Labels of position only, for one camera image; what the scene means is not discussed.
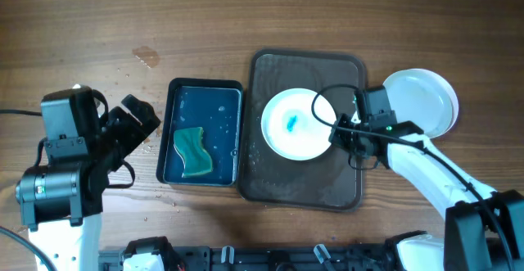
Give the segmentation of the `white plate blue smear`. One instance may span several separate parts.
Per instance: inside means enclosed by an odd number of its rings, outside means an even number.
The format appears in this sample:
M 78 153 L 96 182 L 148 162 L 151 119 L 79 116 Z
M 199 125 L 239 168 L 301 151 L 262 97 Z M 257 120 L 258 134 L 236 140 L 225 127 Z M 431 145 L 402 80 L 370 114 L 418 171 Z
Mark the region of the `white plate blue smear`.
M 428 136 L 438 124 L 441 105 L 425 70 L 397 71 L 386 78 L 383 86 L 397 121 L 412 121 Z

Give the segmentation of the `green yellow sponge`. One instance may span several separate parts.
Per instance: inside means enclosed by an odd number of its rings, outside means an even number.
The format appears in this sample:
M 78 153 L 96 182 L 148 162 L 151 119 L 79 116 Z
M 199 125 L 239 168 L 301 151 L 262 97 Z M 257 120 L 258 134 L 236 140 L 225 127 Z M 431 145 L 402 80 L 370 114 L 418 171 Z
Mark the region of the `green yellow sponge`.
M 203 145 L 202 127 L 179 129 L 174 132 L 174 149 L 183 161 L 183 178 L 210 174 L 213 161 Z

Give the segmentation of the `white plate blue dot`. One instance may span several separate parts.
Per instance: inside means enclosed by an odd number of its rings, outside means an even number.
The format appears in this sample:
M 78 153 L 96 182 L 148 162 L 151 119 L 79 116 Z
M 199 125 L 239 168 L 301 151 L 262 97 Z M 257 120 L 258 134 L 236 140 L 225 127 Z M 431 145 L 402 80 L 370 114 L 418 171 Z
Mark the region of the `white plate blue dot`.
M 336 119 L 327 99 L 306 88 L 291 88 L 269 100 L 260 127 L 264 140 L 278 155 L 312 160 L 331 146 L 328 138 Z

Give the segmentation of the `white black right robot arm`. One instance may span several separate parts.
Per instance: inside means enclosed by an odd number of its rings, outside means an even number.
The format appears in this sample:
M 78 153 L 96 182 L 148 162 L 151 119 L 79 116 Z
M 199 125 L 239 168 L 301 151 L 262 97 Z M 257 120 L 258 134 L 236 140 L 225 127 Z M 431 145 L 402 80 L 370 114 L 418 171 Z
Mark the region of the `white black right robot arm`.
M 343 114 L 330 141 L 351 156 L 377 163 L 408 180 L 445 221 L 441 239 L 425 232 L 391 243 L 396 270 L 521 270 L 523 195 L 481 183 L 441 153 L 411 122 L 373 131 Z

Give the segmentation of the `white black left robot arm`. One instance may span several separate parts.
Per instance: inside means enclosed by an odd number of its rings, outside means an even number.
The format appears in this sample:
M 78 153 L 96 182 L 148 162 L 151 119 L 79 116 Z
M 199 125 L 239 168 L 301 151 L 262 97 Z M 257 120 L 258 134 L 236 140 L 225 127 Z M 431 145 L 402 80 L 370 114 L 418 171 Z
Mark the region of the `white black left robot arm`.
M 36 246 L 42 270 L 96 270 L 102 229 L 102 193 L 125 189 L 109 175 L 130 165 L 131 154 L 160 124 L 153 107 L 133 95 L 97 112 L 96 90 L 46 95 L 41 112 L 46 165 L 28 168 L 16 186 L 21 222 Z

